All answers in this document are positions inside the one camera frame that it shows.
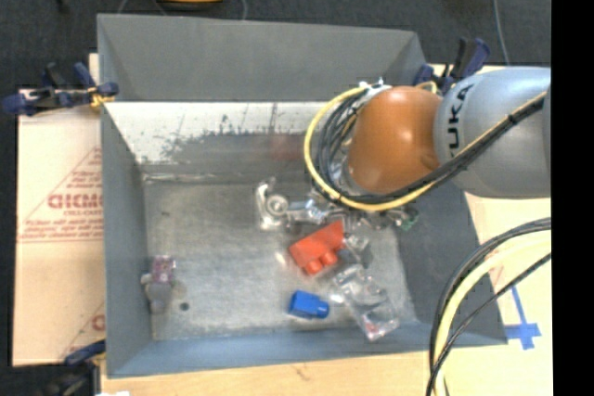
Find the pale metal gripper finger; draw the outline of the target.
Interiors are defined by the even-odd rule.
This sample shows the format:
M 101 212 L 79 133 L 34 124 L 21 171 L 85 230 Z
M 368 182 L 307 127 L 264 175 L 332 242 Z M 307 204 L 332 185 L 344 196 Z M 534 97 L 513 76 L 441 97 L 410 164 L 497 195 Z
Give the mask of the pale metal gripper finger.
M 289 208 L 288 199 L 274 191 L 274 186 L 262 182 L 256 188 L 256 204 L 260 212 L 286 212 Z
M 270 213 L 260 211 L 258 226 L 261 231 L 278 231 L 286 226 L 286 213 Z

